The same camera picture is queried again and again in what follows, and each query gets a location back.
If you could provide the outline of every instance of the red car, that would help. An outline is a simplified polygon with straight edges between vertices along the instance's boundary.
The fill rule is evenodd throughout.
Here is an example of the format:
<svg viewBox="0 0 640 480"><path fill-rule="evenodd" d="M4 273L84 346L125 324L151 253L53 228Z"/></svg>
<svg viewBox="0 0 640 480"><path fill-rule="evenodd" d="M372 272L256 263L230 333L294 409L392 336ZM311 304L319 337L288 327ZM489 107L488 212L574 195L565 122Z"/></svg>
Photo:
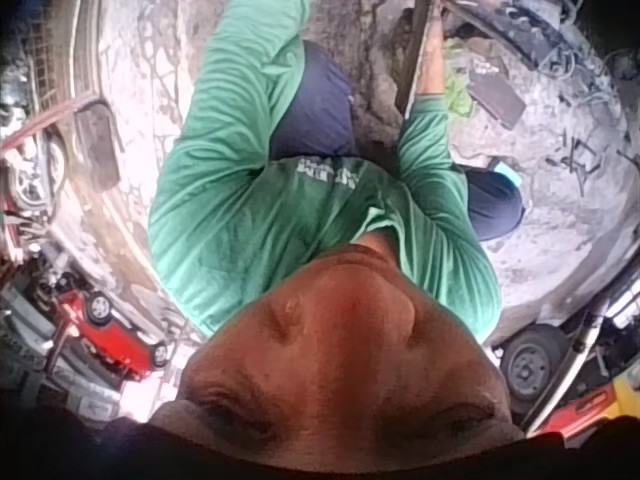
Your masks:
<svg viewBox="0 0 640 480"><path fill-rule="evenodd" d="M145 342L146 335L115 310L105 294L73 289L61 294L58 304L62 309L59 315L78 328L96 353L123 369L130 378L141 380L167 365L167 344Z"/></svg>

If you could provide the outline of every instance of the green long-sleeve shirt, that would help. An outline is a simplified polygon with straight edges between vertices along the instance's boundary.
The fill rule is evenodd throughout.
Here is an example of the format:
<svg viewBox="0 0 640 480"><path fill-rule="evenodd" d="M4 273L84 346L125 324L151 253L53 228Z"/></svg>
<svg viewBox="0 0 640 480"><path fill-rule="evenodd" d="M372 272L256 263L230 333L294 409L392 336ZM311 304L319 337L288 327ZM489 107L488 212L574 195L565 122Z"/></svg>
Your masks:
<svg viewBox="0 0 640 480"><path fill-rule="evenodd" d="M469 223L441 97L413 105L400 180L360 158L268 160L302 77L308 11L309 0L227 2L158 181L149 224L158 275L212 335L318 254L388 228L402 272L484 340L500 293Z"/></svg>

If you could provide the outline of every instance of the dark blue pants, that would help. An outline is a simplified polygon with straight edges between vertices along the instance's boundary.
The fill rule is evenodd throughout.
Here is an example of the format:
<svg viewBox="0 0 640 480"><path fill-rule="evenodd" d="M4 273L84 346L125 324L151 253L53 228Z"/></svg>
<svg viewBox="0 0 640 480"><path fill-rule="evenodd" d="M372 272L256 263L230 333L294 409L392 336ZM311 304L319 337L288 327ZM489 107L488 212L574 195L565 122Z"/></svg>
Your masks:
<svg viewBox="0 0 640 480"><path fill-rule="evenodd" d="M305 55L300 87L271 137L271 158L361 156L351 121L351 83L318 45L305 42ZM524 212L518 188L489 170L468 169L465 175L469 219L478 239L492 240L513 231Z"/></svg>

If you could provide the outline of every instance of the car wheel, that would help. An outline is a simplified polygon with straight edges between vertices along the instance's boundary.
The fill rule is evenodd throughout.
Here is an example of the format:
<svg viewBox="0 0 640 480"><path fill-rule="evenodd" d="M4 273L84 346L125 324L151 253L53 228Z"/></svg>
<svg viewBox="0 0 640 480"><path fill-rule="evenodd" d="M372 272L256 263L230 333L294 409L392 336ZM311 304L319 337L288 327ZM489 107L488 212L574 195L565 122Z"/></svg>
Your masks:
<svg viewBox="0 0 640 480"><path fill-rule="evenodd" d="M169 363L169 347L164 342L158 342L151 348L151 364L155 368L164 368Z"/></svg>
<svg viewBox="0 0 640 480"><path fill-rule="evenodd" d="M524 415L558 371L569 348L569 339L551 325L532 325L506 346L500 361L509 388L511 410Z"/></svg>
<svg viewBox="0 0 640 480"><path fill-rule="evenodd" d="M86 313L89 322L97 327L104 327L111 321L111 300L100 292L89 295L86 303Z"/></svg>

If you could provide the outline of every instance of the concrete floor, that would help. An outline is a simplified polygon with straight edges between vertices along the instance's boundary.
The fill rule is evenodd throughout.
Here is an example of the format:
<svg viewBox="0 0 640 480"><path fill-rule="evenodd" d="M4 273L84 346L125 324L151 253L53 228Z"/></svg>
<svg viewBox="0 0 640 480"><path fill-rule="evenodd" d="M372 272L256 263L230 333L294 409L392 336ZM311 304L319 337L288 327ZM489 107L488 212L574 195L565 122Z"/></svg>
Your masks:
<svg viewBox="0 0 640 480"><path fill-rule="evenodd" d="M358 135L387 145L397 137L401 123L389 74L391 31L402 9L411 4L315 2L304 32L324 46L354 82ZM95 194L78 174L69 187L75 198L65 201L69 212L77 213L73 221L88 222L84 231L93 232L85 233L91 240L82 247L87 250L89 245L93 254L85 255L82 263L102 271L124 301L152 321L167 315L170 302L151 268L147 216L159 169L180 133L204 45L222 5L221 0L103 4L101 80L125 146L118 159L122 181L109 192ZM503 291L503 316L491 338L496 343L532 321L562 321L615 275L637 243L640 179L615 155L616 148L637 149L637 143L623 142L627 119L617 98L604 105L568 108L558 94L570 95L576 88L571 82L529 72L500 45L488 42L503 59L527 109L511 132L479 107L469 119L452 116L450 143L460 163L486 166L493 156L512 157L511 166L524 181L527 213L521 227L485 244ZM548 156L568 153L562 140L565 130L569 138L588 140L595 150L610 145L584 197L575 175L545 162ZM73 218L72 213L63 216ZM67 237L70 244L78 243L73 235Z"/></svg>

